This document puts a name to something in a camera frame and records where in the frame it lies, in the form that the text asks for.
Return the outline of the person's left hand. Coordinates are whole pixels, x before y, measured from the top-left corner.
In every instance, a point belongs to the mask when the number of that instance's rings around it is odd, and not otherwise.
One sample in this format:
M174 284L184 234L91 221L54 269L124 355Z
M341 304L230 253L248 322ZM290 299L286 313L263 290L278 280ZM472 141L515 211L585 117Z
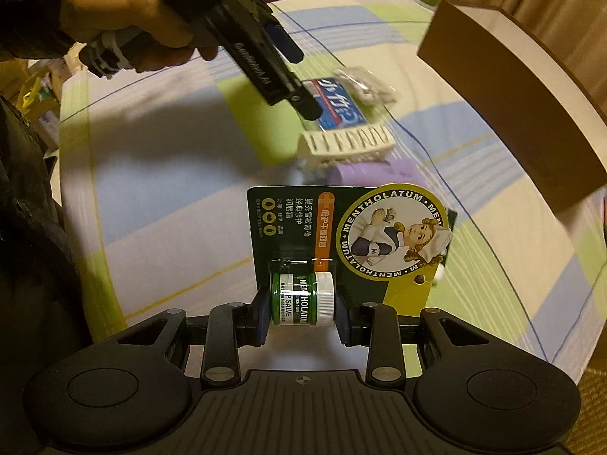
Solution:
M61 0L59 25L78 43L132 26L150 34L152 45L130 60L137 72L183 65L195 52L209 62L218 53L216 46L196 49L189 25L160 0Z

